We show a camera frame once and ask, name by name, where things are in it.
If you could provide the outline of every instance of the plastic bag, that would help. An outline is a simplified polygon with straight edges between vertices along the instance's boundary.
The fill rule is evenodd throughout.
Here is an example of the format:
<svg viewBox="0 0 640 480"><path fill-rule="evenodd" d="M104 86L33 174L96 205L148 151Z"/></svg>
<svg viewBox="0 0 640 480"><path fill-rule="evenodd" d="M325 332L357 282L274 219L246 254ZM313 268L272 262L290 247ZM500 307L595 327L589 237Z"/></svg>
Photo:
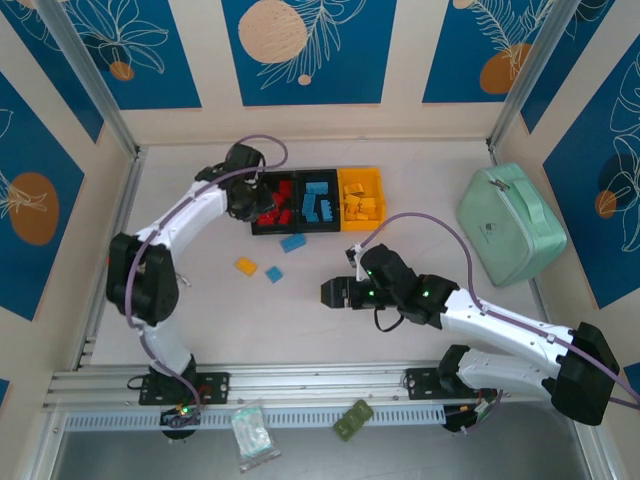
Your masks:
<svg viewBox="0 0 640 480"><path fill-rule="evenodd" d="M235 411L231 416L231 427L238 443L241 472L280 455L260 405L248 404Z"/></svg>

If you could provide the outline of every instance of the white wall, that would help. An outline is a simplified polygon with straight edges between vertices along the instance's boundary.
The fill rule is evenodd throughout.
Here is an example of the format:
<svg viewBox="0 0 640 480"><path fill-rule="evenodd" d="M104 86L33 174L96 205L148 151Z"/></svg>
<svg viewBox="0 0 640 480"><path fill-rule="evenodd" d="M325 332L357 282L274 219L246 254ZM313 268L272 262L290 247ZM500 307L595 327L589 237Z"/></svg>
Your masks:
<svg viewBox="0 0 640 480"><path fill-rule="evenodd" d="M0 378L11 382L0 415L0 478L8 479L32 451L52 372L69 368L130 162L108 130L91 141L2 15L0 69L85 173L37 317L0 308Z"/></svg>
<svg viewBox="0 0 640 480"><path fill-rule="evenodd" d="M522 119L518 118L499 145L500 162L520 164L560 219L562 216L542 165L637 38L638 25L637 0L616 0L533 133L529 135ZM603 331L621 366L638 361L640 290L598 310L571 244L538 280L554 323L577 326L584 321L596 325ZM617 387L614 393L627 398ZM611 432L628 471L639 471L640 414L612 404L603 425Z"/></svg>
<svg viewBox="0 0 640 480"><path fill-rule="evenodd" d="M171 0L202 109L125 111L123 116L142 144L232 141L253 131L286 139L486 138L501 102L422 104L450 1L398 0L380 105L245 108L221 2Z"/></svg>

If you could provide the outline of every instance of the robotic arm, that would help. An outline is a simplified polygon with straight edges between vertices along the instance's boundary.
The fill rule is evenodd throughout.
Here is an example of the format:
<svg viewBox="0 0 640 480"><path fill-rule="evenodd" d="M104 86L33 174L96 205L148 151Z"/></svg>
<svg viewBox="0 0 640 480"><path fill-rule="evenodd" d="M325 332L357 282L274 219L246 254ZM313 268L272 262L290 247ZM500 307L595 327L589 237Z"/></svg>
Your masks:
<svg viewBox="0 0 640 480"><path fill-rule="evenodd" d="M376 320L378 310L393 306L401 320L473 336L511 354L453 345L437 370L440 386L452 396L465 387L520 392L550 399L557 410L578 422L602 422L614 381L559 342L588 352L617 374L619 366L596 327L581 323L572 330L476 302L469 291L450 280L416 275L384 245L366 252L356 247L347 256L368 279L337 277L326 282L321 289L325 305L373 308Z"/></svg>
<svg viewBox="0 0 640 480"><path fill-rule="evenodd" d="M135 235L120 233L113 238L109 252L107 299L126 315L127 288L130 288L132 319L143 347L153 359L154 383L159 396L177 404L189 396L183 382L167 375L175 372L195 384L196 362L180 337L173 312L179 291L174 260L212 220L228 213L252 222L274 208L271 192L256 173L264 157L257 150L236 144L226 160L199 172L187 193L150 226ZM240 170L251 170L242 174ZM211 182L227 178L217 185ZM128 287L128 277L136 253L146 242L143 257Z"/></svg>

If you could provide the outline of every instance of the mounting plate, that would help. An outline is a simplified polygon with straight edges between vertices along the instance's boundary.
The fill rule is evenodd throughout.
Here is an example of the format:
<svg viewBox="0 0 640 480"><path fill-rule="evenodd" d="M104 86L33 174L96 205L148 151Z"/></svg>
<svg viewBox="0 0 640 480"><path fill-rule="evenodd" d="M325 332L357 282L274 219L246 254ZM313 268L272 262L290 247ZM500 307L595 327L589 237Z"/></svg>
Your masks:
<svg viewBox="0 0 640 480"><path fill-rule="evenodd" d="M225 405L229 392L229 374L226 372L197 373L194 384L201 397L202 405ZM175 406L182 402L183 394L178 397L165 398L152 375L145 375L142 379L140 398L138 403L143 406L169 405Z"/></svg>
<svg viewBox="0 0 640 480"><path fill-rule="evenodd" d="M448 392L440 385L437 368L408 368L405 371L405 387L409 391L410 400L476 400L478 393L467 387L455 393Z"/></svg>

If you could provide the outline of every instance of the yellow tray compartment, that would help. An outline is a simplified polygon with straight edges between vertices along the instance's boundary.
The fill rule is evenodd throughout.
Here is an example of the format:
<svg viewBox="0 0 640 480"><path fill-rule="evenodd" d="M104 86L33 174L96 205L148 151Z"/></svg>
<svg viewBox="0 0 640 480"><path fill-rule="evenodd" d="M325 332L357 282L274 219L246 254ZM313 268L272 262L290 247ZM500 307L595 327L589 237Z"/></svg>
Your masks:
<svg viewBox="0 0 640 480"><path fill-rule="evenodd" d="M346 195L344 187L359 183L364 188L363 197L373 197L376 201L376 211L369 215L368 220L345 220ZM387 204L382 190L382 177L378 168L339 168L338 187L340 188L340 231L357 232L372 231L384 222L387 215Z"/></svg>

